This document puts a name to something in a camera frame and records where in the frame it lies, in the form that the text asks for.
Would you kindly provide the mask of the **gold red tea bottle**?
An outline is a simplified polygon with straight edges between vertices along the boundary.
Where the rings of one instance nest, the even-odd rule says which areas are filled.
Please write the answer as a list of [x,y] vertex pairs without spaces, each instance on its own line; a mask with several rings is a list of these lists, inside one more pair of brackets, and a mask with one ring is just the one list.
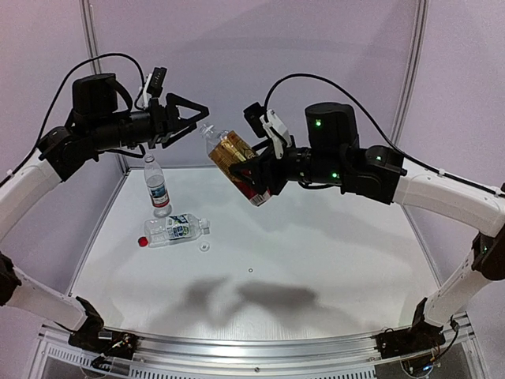
[[232,165],[244,163],[246,160],[257,156],[252,148],[235,131],[217,129],[212,124],[204,123],[200,127],[200,135],[205,140],[210,160],[252,205],[259,207],[270,199],[271,195],[268,191],[258,193],[246,182],[231,174],[230,167]]

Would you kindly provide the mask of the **clear bottle red white label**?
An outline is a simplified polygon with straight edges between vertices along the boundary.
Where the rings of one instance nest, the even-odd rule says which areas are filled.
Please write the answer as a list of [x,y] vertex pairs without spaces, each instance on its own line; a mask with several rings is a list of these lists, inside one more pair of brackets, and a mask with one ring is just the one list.
[[144,180],[154,207],[154,216],[157,218],[168,216],[171,212],[171,204],[166,179],[163,169],[152,153],[144,156]]

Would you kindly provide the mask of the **clear white bottle cap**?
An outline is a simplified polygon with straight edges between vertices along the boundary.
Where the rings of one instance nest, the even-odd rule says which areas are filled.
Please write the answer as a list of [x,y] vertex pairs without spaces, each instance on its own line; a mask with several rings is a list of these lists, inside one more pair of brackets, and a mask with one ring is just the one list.
[[199,246],[199,250],[200,250],[200,252],[203,252],[203,253],[208,252],[208,251],[209,251],[209,249],[210,249],[210,244],[209,244],[209,243],[207,243],[207,242],[202,242],[202,243],[200,244],[200,246]]

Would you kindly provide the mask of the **red bottle cap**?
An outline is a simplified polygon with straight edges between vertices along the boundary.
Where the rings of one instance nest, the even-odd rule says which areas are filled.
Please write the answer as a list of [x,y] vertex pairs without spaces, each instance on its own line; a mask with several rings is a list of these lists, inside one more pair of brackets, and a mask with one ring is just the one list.
[[138,238],[137,242],[140,247],[146,247],[149,245],[148,239],[144,236]]

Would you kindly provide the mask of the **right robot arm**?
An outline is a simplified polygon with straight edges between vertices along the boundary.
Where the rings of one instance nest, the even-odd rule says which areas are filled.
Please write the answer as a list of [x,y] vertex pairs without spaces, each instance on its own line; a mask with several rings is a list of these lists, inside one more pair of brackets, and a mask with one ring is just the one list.
[[411,330],[439,331],[477,292],[504,278],[504,192],[430,168],[395,147],[361,148],[354,109],[335,102],[306,107],[309,145],[297,147],[274,111],[259,104],[245,119],[264,138],[256,155],[230,173],[257,193],[279,194],[294,181],[338,188],[380,203],[413,206],[477,230],[469,254],[416,308]]

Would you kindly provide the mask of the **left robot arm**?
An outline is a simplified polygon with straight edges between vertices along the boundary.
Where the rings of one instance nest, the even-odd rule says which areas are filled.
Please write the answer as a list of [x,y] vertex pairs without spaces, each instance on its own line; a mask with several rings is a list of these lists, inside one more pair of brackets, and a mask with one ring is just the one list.
[[[167,93],[161,104],[165,74],[164,68],[155,68],[143,88],[148,103],[139,111],[113,73],[74,81],[73,107],[65,125],[44,135],[28,160],[1,185],[1,235],[6,236],[31,207],[90,159],[98,161],[103,153],[136,146],[167,148],[191,133],[209,115],[208,107],[174,93]],[[74,335],[103,330],[103,319],[88,301],[41,284],[6,255],[1,256],[1,304],[53,321]]]

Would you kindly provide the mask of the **clear bottle blue label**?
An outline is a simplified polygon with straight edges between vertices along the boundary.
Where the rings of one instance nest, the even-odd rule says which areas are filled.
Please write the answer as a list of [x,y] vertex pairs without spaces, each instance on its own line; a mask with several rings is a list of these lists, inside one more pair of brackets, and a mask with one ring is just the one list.
[[144,236],[148,246],[158,248],[197,240],[210,233],[211,223],[191,213],[170,215],[144,222]]

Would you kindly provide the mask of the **aluminium front rail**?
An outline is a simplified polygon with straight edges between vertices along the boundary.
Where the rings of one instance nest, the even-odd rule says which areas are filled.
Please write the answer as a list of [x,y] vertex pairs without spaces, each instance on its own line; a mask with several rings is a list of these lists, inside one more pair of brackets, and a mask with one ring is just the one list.
[[465,314],[436,340],[405,329],[291,341],[224,341],[107,333],[98,352],[45,325],[29,378],[485,378]]

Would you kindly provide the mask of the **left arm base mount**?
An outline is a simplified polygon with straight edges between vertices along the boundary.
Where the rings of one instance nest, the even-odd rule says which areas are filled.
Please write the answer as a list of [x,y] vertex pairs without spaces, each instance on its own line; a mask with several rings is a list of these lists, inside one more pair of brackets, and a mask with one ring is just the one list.
[[79,296],[76,300],[84,307],[86,319],[78,330],[70,333],[69,345],[105,357],[131,360],[138,336],[105,328],[103,319],[90,302]]

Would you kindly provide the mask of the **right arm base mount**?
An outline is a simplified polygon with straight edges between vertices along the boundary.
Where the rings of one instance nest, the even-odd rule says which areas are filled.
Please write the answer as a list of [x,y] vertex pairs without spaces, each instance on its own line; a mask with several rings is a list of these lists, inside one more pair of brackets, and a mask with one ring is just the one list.
[[436,355],[432,358],[434,362],[451,349],[458,338],[460,325],[451,317],[450,326],[454,331],[454,337],[447,349],[442,351],[441,347],[446,342],[443,336],[443,327],[434,326],[426,321],[425,308],[427,301],[428,299],[424,298],[418,303],[410,327],[397,330],[387,328],[384,332],[372,336],[376,341],[376,348],[381,358],[394,358],[435,348]]

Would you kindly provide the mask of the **right aluminium corner post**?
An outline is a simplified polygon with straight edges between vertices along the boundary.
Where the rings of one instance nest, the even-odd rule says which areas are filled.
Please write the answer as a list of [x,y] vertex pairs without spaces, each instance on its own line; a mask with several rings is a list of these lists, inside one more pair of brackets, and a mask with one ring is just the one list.
[[406,125],[410,102],[413,96],[417,72],[421,60],[421,52],[425,37],[425,29],[428,18],[429,1],[416,1],[414,14],[413,31],[410,40],[409,55],[406,62],[406,71],[404,74],[402,89],[398,100],[398,106],[395,112],[395,117],[390,133],[390,141],[395,145],[399,145],[402,131]]

